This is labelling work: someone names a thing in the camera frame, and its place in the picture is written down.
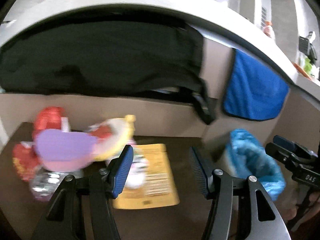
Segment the purple lid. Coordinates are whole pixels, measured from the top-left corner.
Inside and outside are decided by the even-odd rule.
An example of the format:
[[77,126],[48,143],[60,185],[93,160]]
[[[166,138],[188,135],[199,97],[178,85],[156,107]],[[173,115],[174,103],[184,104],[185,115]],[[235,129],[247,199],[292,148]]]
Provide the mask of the purple lid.
[[84,132],[46,129],[36,137],[37,154],[47,161],[70,161],[89,155],[97,137]]

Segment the screw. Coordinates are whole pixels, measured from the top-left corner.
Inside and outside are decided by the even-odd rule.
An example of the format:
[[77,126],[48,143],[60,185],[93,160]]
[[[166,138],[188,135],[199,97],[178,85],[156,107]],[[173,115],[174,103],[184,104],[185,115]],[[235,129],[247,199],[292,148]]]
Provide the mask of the screw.
[[216,175],[222,175],[222,174],[223,174],[223,170],[216,169],[216,170],[214,170],[214,174],[216,174]]
[[67,175],[64,177],[65,181],[71,181],[73,180],[73,175]]
[[256,182],[257,178],[255,176],[249,176],[249,180],[252,182]]
[[102,169],[99,170],[99,173],[100,173],[101,175],[106,175],[106,174],[108,173],[108,171],[107,171],[106,168],[102,168]]

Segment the bottle with orange cap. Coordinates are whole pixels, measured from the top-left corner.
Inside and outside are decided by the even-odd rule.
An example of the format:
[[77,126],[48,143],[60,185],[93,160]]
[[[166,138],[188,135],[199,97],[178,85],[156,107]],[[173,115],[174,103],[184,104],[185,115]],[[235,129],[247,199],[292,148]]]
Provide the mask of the bottle with orange cap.
[[276,36],[275,32],[272,28],[272,23],[270,21],[266,21],[266,26],[262,29],[263,33],[267,35],[269,38],[273,39],[274,42],[276,42]]

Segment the blue plastic bag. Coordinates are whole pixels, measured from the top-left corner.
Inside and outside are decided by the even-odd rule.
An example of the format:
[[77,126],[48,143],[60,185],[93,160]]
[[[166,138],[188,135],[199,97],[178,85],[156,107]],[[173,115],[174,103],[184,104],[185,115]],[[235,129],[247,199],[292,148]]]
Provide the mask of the blue plastic bag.
[[266,154],[260,142],[248,131],[236,129],[226,145],[236,177],[254,175],[274,201],[285,188],[285,180],[276,161]]

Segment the red package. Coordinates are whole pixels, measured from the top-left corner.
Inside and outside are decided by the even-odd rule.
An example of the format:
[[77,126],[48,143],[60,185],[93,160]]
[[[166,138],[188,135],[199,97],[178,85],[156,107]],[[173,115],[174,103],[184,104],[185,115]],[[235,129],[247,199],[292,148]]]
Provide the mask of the red package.
[[112,130],[109,125],[101,125],[97,130],[91,131],[90,134],[98,137],[99,139],[106,139],[112,135]]
[[61,118],[64,109],[62,107],[49,106],[43,109],[37,116],[33,124],[34,131],[32,138],[35,140],[36,135],[45,129],[61,129]]
[[33,179],[40,165],[40,159],[30,142],[21,142],[15,145],[12,151],[12,161],[17,173],[24,181]]

